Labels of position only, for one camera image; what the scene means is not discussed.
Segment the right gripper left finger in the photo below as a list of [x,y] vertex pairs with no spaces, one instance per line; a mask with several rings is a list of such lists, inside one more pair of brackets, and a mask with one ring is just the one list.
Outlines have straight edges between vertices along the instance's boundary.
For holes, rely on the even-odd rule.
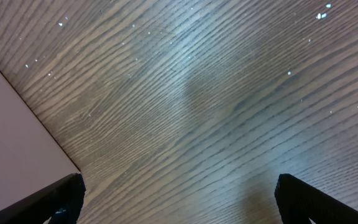
[[0,224],[76,224],[86,187],[81,174],[70,174],[0,210]]

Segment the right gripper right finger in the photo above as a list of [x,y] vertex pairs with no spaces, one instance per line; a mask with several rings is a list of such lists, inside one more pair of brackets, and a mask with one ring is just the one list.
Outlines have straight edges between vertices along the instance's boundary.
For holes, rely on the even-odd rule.
[[290,174],[280,174],[275,199],[283,224],[353,224],[358,211]]

